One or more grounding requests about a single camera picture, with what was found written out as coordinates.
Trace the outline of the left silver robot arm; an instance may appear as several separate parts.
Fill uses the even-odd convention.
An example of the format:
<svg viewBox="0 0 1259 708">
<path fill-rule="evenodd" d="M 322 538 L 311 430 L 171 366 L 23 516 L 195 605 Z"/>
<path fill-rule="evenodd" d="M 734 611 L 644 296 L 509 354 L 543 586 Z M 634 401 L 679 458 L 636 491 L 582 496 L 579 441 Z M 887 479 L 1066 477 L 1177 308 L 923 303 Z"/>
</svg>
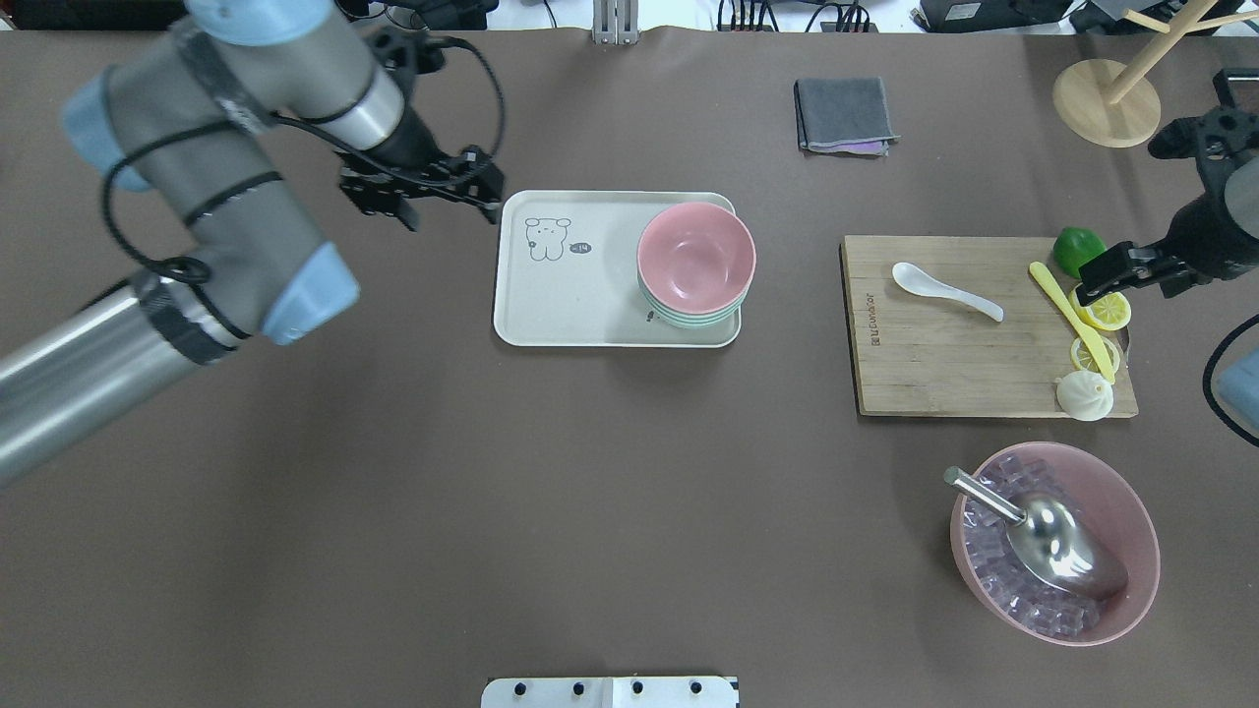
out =
<svg viewBox="0 0 1259 708">
<path fill-rule="evenodd" d="M 62 111 L 99 173 L 110 237 L 138 265 L 63 325 L 3 359 L 3 485 L 256 334 L 286 345 L 353 306 L 337 247 L 264 150 L 277 126 L 341 157 L 363 214 L 415 231 L 414 199 L 499 223 L 494 149 L 444 152 L 412 103 L 463 37 L 383 26 L 363 35 L 332 1 L 189 1 L 135 59 Z"/>
</svg>

